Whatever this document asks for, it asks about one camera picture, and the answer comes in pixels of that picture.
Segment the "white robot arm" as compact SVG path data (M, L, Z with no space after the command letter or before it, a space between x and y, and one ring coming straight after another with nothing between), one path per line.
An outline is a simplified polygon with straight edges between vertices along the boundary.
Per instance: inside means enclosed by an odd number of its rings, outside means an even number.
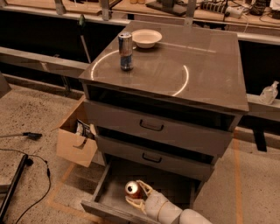
M131 206L160 224L213 224L192 209L182 210L142 180L129 181L124 189Z

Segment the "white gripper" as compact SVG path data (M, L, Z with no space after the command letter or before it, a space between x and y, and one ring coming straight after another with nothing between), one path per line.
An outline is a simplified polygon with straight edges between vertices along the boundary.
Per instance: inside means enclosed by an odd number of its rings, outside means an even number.
M147 200L132 199L129 196L126 196L125 200L143 214L147 214L147 216L152 218L154 221L164 221L164 207L169 200L161 192L153 190L150 185L144 183L142 180L138 180L137 183L148 196Z

